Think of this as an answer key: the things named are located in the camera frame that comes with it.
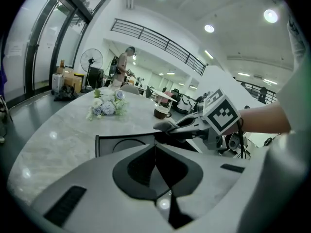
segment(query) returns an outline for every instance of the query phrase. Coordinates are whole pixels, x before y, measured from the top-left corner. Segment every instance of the balcony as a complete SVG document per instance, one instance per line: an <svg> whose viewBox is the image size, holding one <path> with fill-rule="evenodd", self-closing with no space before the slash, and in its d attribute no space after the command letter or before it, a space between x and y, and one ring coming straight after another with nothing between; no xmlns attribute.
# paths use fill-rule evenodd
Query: balcony
<svg viewBox="0 0 311 233"><path fill-rule="evenodd" d="M130 35L137 39L148 42L158 48L161 48L162 50L181 60L186 65L190 66L201 76L203 75L206 66L200 60L198 60L176 42L170 40L160 33L157 33L156 31L122 19L115 19L111 31Z"/></svg>
<svg viewBox="0 0 311 233"><path fill-rule="evenodd" d="M267 89L266 90L267 94L265 94L264 91L261 91L262 87L258 85L239 81L239 80L237 80L237 82L240 82L241 85L249 92L249 94L252 95L252 97L258 100L259 102L262 102L264 104L270 104L270 103L277 101L276 93L273 91L270 91Z"/></svg>

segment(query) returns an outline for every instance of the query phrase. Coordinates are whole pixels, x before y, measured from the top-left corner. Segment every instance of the flower bouquet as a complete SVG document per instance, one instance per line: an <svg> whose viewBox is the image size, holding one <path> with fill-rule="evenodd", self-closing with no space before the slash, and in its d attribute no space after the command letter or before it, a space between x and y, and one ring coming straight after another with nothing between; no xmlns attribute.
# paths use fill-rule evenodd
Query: flower bouquet
<svg viewBox="0 0 311 233"><path fill-rule="evenodd" d="M113 91L110 89L95 89L95 99L93 105L89 108L86 119L91 121L93 118L101 119L105 115L123 116L126 112L125 105L127 101L125 94L121 90Z"/></svg>

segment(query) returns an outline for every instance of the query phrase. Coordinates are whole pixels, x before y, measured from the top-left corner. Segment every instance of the black plastic bag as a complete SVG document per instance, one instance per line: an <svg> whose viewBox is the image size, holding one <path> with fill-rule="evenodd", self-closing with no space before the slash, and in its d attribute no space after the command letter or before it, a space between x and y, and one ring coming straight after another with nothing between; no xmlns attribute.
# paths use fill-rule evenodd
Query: black plastic bag
<svg viewBox="0 0 311 233"><path fill-rule="evenodd" d="M75 100L78 96L71 85L64 85L59 93L55 93L54 101Z"/></svg>

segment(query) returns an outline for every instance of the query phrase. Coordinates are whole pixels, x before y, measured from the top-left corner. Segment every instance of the round ceiling light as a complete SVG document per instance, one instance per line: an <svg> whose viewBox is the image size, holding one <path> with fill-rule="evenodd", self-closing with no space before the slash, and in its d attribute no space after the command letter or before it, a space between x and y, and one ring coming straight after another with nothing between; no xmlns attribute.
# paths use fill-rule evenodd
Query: round ceiling light
<svg viewBox="0 0 311 233"><path fill-rule="evenodd" d="M266 10L263 13L263 16L270 23L275 23L277 21L277 19L278 19L277 14L275 13L275 11L270 10L270 9Z"/></svg>
<svg viewBox="0 0 311 233"><path fill-rule="evenodd" d="M205 31L206 32L209 32L209 33L213 33L214 32L214 27L212 26L212 25L206 25L205 27L204 27L204 29L205 29Z"/></svg>

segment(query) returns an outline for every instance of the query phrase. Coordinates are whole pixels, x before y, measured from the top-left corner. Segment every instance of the floor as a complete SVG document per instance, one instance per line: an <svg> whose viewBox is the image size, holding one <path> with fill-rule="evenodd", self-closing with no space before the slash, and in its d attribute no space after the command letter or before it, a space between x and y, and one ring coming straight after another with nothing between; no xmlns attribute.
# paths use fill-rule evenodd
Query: floor
<svg viewBox="0 0 311 233"><path fill-rule="evenodd" d="M53 99L54 96L48 91L35 96L10 110L13 123L10 121L7 123L5 143L0 146L0 167L2 168L2 173L4 174L5 179L8 178L14 161L30 137L47 119L69 103L69 101L53 101ZM175 121L178 121L185 116L173 109L171 113L172 118ZM195 138L194 142L204 154L218 155L217 151L208 150L202 139Z"/></svg>

